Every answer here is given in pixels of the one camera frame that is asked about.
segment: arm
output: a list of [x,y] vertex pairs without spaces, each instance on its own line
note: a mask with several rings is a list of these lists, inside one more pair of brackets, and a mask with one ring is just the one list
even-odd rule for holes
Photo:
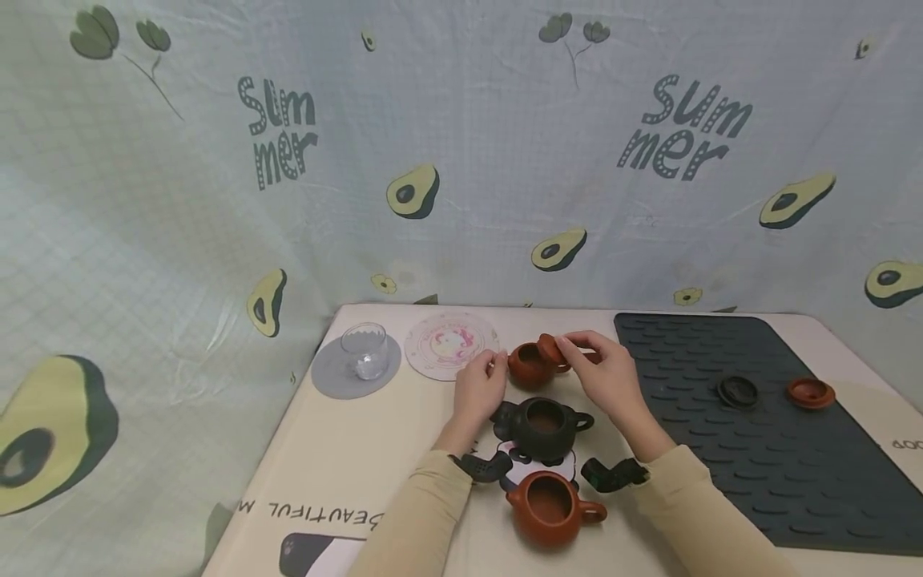
[[[626,439],[669,439],[650,413],[625,431]],[[708,468],[689,447],[674,444],[647,469],[650,480],[632,488],[638,509],[666,537],[691,577],[797,576],[772,542],[714,487]]]
[[459,372],[452,417],[368,537],[349,577],[442,574],[472,486],[450,456],[461,457],[474,445],[481,425],[503,401],[506,383],[504,351],[484,351]]
[[[575,344],[602,356],[594,365]],[[557,346],[583,389],[612,420],[650,479],[633,488],[639,509],[666,537],[691,577],[796,577],[775,546],[712,484],[688,447],[677,444],[647,408],[628,350],[603,335],[575,332]]]

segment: fabric backdrop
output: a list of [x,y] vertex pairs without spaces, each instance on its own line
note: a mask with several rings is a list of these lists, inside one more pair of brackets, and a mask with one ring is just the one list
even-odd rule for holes
[[798,312],[923,404],[912,0],[0,5],[0,565],[196,574],[358,301]]

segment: glass cup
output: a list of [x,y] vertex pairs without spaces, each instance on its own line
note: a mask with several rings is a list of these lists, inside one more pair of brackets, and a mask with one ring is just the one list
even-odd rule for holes
[[374,322],[364,322],[340,337],[347,367],[362,380],[377,379],[388,369],[388,334]]

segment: table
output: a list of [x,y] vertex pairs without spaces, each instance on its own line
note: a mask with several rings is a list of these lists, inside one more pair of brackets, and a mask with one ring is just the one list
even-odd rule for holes
[[[542,332],[592,329],[616,339],[613,317],[618,312],[638,312],[347,305],[338,311],[322,345],[339,338],[354,324],[367,321],[381,324],[403,344],[419,321],[452,309],[471,312],[491,322],[508,351],[534,341]],[[753,316],[768,322],[818,378],[834,386],[838,401],[908,478],[923,487],[923,451],[894,447],[896,440],[923,439],[923,416],[820,322],[800,315],[734,316]],[[542,394],[596,417],[596,426],[577,438],[574,450],[578,467],[591,456],[603,463],[629,456],[624,439],[586,399],[572,371],[556,378]],[[508,387],[507,399],[514,403],[530,396]],[[336,401],[320,394],[308,371],[205,577],[282,574],[280,550],[291,533],[367,537],[448,419],[451,399],[451,383],[419,375],[405,358],[385,388],[353,401]],[[489,427],[485,427],[479,446],[490,448],[496,444]],[[453,540],[445,575],[685,574],[662,537],[635,511],[628,491],[596,496],[582,482],[581,495],[604,502],[609,518],[601,526],[584,528],[571,548],[549,554],[519,539],[512,527],[510,507],[496,484],[475,487]],[[788,548],[782,551],[804,575],[923,574],[922,558]]]

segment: black drying mat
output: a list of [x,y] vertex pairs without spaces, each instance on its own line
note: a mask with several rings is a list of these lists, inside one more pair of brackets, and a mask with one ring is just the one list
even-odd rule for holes
[[[787,400],[789,382],[814,375],[768,324],[631,313],[615,323],[653,414],[773,543],[923,556],[923,495],[839,403],[809,412]],[[749,413],[715,392],[732,375],[760,391]]]

